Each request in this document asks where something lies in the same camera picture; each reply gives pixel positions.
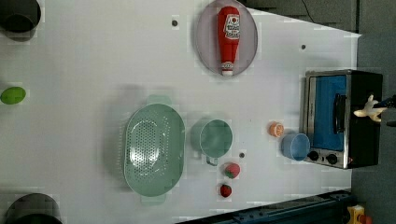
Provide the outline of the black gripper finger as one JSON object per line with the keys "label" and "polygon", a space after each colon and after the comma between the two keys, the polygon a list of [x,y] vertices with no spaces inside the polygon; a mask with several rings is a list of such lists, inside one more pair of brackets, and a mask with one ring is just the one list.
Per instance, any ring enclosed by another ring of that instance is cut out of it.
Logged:
{"label": "black gripper finger", "polygon": [[389,97],[374,105],[374,108],[394,108],[396,106],[396,95]]}
{"label": "black gripper finger", "polygon": [[388,121],[386,125],[389,127],[396,127],[396,121]]}

